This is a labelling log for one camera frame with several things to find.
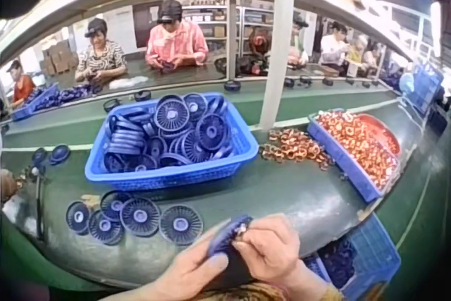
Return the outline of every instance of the white pole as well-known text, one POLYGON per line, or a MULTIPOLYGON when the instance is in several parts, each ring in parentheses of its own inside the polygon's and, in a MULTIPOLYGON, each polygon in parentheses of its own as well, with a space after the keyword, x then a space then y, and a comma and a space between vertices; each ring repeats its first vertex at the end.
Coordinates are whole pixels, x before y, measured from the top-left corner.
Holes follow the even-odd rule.
POLYGON ((290 49, 294 1, 274 0, 271 62, 260 116, 260 128, 262 130, 269 130, 273 127, 282 98, 290 49))
POLYGON ((227 0, 227 79, 235 79, 237 52, 237 0, 227 0))

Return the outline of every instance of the small parts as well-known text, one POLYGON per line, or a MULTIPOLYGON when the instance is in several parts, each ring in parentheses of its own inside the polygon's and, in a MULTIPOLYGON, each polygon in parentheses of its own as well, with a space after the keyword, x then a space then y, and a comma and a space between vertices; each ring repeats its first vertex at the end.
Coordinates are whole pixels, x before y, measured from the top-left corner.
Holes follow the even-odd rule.
POLYGON ((396 160, 358 116, 332 111, 320 113, 316 120, 350 153, 377 188, 382 189, 387 185, 397 165, 396 160))
POLYGON ((312 140, 305 132, 294 128, 270 130, 269 141, 272 144, 260 146, 259 152, 263 159, 282 163, 285 160, 303 162, 305 159, 315 161, 322 171, 327 171, 334 164, 321 146, 312 140))

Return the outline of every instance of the blue plastic basket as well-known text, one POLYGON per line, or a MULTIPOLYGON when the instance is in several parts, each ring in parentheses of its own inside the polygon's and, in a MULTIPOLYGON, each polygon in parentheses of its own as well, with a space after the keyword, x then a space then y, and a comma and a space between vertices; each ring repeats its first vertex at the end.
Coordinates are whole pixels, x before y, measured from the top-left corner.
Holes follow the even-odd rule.
POLYGON ((357 300, 377 283, 390 282, 401 267, 396 246, 375 213, 346 235, 357 251, 355 275, 342 289, 349 300, 357 300))
POLYGON ((424 66, 415 66, 415 90, 412 93, 408 94, 407 98, 423 115, 427 113, 428 107, 434 100, 442 81, 443 74, 438 72, 430 63, 427 63, 424 66))
MULTIPOLYGON (((344 109, 333 109, 333 111, 344 111, 344 109)), ((366 171, 359 165, 359 163, 351 157, 349 152, 334 138, 330 133, 321 125, 316 122, 316 113, 309 116, 309 126, 307 131, 310 135, 319 142, 320 145, 325 147, 325 151, 335 160, 336 164, 348 175, 349 180, 354 184, 360 195, 366 202, 373 201, 385 194, 385 191, 390 187, 394 178, 400 170, 400 163, 396 156, 391 154, 390 151, 382 144, 381 146, 391 154, 394 160, 397 162, 397 166, 393 171, 391 179, 387 182, 387 185, 379 190, 366 171)))
POLYGON ((29 102, 26 106, 17 109, 13 112, 12 118, 14 121, 23 120, 29 118, 36 111, 36 107, 41 104, 42 100, 55 94, 58 91, 58 83, 54 83, 50 85, 43 93, 35 97, 31 102, 29 102))
MULTIPOLYGON (((222 96, 220 93, 204 94, 208 100, 222 96)), ((237 109, 228 102, 225 115, 232 130, 233 156, 185 166, 165 167, 154 171, 108 173, 103 166, 103 145, 107 141, 105 124, 112 114, 124 114, 130 109, 144 107, 155 110, 158 99, 122 105, 109 112, 96 136, 85 166, 86 178, 95 183, 108 183, 119 190, 155 190, 179 185, 189 185, 232 176, 258 153, 259 145, 237 109)))
POLYGON ((308 269, 313 271, 317 276, 322 278, 325 282, 330 282, 329 274, 323 264, 323 260, 318 256, 318 253, 313 253, 312 255, 302 259, 308 269))

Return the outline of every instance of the red tray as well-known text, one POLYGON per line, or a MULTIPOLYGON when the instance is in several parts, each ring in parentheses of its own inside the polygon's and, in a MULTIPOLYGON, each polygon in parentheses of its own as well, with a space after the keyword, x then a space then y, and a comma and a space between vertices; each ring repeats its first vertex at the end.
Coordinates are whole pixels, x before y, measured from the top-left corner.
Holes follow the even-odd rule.
POLYGON ((397 141, 395 135, 391 133, 391 131, 382 121, 365 113, 358 114, 357 116, 363 123, 368 126, 370 132, 382 145, 386 146, 394 155, 400 155, 400 143, 397 141))

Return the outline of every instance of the white shirt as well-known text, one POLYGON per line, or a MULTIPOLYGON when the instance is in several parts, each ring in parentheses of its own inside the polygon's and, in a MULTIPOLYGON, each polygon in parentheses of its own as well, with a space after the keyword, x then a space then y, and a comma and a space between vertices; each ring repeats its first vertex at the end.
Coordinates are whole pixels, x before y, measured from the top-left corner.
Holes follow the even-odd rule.
POLYGON ((321 39, 321 57, 319 59, 319 64, 334 63, 341 66, 345 60, 345 53, 337 53, 336 56, 331 54, 340 51, 344 47, 346 47, 345 42, 338 42, 333 35, 326 35, 323 37, 323 39, 321 39))

